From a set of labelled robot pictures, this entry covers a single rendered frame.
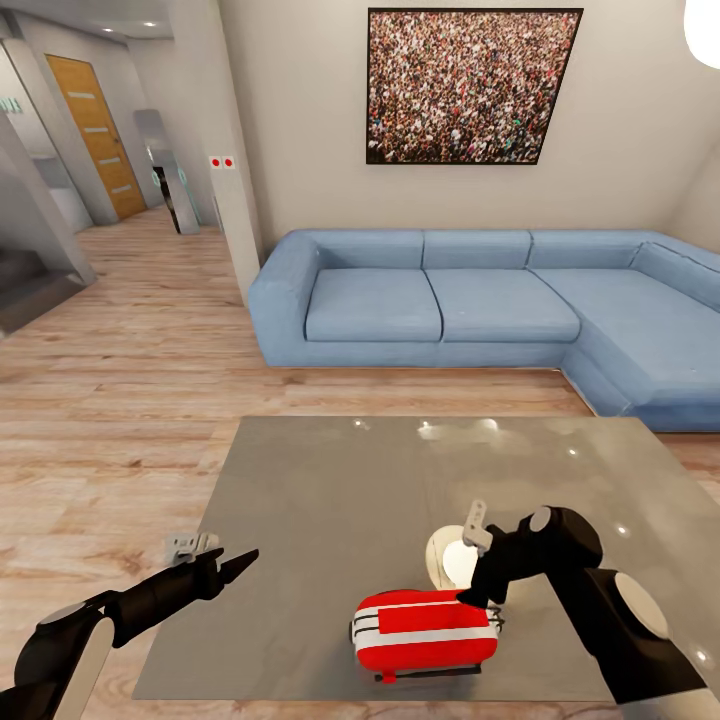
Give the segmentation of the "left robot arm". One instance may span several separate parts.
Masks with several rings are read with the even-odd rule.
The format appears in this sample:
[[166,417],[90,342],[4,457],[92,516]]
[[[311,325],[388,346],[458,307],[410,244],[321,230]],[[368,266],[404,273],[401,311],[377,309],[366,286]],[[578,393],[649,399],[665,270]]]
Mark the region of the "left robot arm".
[[259,557],[255,549],[217,571],[218,542],[212,533],[172,534],[164,571],[43,619],[18,656],[15,688],[0,690],[0,720],[80,720],[110,648],[194,600],[213,600]]

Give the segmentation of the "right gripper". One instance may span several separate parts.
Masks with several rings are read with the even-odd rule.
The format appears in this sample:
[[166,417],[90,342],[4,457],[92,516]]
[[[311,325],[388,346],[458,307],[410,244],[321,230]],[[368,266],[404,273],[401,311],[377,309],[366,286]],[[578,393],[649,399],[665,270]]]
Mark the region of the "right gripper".
[[456,594],[461,603],[481,609],[487,608],[489,599],[497,605],[505,604],[509,583],[527,576],[509,557],[506,546],[509,533],[496,525],[489,525],[485,531],[493,535],[490,551],[477,557],[470,588]]

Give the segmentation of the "radio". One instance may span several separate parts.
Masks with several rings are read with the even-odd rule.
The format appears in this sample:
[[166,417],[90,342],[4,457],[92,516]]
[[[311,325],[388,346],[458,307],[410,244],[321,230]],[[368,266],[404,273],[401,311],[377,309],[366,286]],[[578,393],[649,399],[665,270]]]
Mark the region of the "radio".
[[[456,594],[468,589],[420,591],[401,589],[365,598],[349,622],[349,641],[360,663],[376,682],[480,674],[483,660],[498,648],[501,608],[461,603]],[[473,664],[473,668],[415,672],[396,670]]]

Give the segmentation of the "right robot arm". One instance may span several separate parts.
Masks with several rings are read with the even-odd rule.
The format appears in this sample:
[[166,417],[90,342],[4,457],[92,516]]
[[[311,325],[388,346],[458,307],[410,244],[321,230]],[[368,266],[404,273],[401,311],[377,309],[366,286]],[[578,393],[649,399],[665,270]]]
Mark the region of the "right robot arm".
[[462,532],[462,544],[477,547],[478,557],[470,588],[456,594],[461,603],[505,604],[511,581],[545,574],[623,720],[720,720],[720,701],[669,640],[653,598],[629,575],[599,569],[601,542],[582,515],[545,505],[505,533],[482,528],[486,512],[473,501]]

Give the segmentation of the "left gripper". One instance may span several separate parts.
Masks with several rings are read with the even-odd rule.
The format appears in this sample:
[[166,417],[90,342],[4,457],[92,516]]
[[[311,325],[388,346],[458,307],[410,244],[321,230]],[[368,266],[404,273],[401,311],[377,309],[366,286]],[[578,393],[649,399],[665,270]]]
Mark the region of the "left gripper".
[[167,567],[164,571],[144,580],[152,590],[156,603],[156,617],[153,627],[168,618],[180,608],[194,600],[213,600],[234,581],[257,557],[259,550],[249,551],[226,563],[216,570],[216,558],[224,554],[224,548],[195,553],[193,563],[181,563]]

